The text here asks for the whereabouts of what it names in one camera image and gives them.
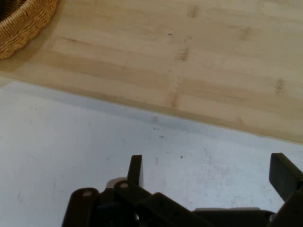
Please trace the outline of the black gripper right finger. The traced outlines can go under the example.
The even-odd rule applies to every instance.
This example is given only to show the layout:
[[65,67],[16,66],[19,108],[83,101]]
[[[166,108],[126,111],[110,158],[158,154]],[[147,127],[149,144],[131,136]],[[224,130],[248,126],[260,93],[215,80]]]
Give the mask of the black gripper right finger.
[[269,181],[284,204],[270,221],[270,227],[303,225],[303,172],[284,154],[273,153]]

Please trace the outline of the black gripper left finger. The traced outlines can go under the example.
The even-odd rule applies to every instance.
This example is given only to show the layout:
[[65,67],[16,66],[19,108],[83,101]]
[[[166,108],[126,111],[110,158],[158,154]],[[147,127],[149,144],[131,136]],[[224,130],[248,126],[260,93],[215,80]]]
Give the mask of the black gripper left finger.
[[63,227],[206,227],[208,222],[162,193],[142,188],[141,155],[131,157],[126,178],[99,192],[74,191],[63,218]]

